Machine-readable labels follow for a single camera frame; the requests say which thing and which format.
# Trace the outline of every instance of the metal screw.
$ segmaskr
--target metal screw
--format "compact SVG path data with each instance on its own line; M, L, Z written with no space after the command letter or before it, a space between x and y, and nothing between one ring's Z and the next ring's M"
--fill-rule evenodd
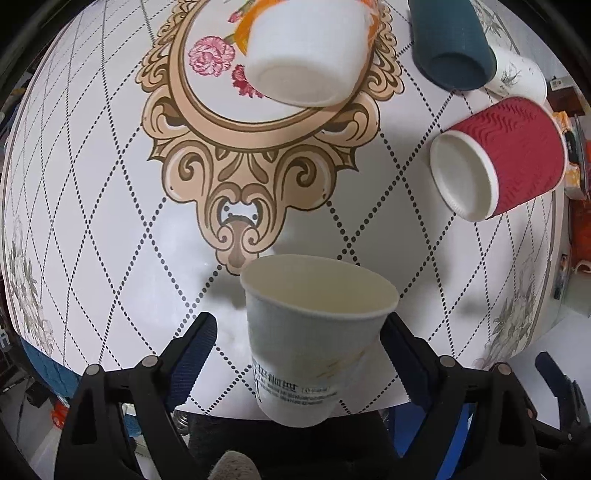
M100 371L99 364L92 364L86 367L86 373L89 375L96 375Z
M456 365L456 361L453 359L453 357L449 355L442 355L439 358L439 363L441 363L444 367L448 368L451 368Z
M158 363L158 357L156 355L145 356L142 360L142 365L145 367L153 367Z
M511 367L507 364L500 364L498 367L499 373L502 375L511 375Z

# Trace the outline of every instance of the dark teal cup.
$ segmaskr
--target dark teal cup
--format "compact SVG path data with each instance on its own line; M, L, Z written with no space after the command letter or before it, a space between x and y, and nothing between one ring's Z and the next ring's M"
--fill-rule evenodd
M476 90L495 75L496 60L470 0L408 0L414 61L446 90Z

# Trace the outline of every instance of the red flower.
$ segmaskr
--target red flower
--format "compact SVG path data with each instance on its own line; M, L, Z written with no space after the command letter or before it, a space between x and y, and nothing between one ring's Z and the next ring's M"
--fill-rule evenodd
M241 96L248 95L250 98L253 98L252 96L256 95L259 98L264 97L261 92L255 90L255 88L250 83L248 83L248 80L244 76L244 65L236 65L234 71L232 72L232 80L234 80L232 82L234 87L240 90L239 94Z
M189 65L199 75L219 77L229 70L236 52L220 37L203 37L189 51Z
M236 22L240 21L241 18L242 18L242 9L236 10L232 15L230 15L230 18L228 18L228 22L229 23L236 23Z

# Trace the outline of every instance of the white patterned tablecloth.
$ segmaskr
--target white patterned tablecloth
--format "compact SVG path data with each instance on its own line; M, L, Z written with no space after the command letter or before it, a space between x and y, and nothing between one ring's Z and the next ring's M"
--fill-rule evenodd
M514 48L475 4L489 41ZM386 4L351 100L299 109L244 77L244 0L99 0L48 49L8 144L2 268L20 335L82 373L159 354L206 310L214 350L181 408L264 418L238 274L259 255L338 258L401 293L438 354L485 367L537 319L551 193L474 224L442 201L431 140L496 100L413 63L408 6ZM335 414L407 401L380 344Z

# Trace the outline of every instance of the red corrugated paper cup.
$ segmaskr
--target red corrugated paper cup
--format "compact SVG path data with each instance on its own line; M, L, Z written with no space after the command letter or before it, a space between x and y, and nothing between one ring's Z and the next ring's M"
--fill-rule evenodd
M566 170L566 142L550 114L506 98L439 135L431 172L443 199L479 222L555 189Z

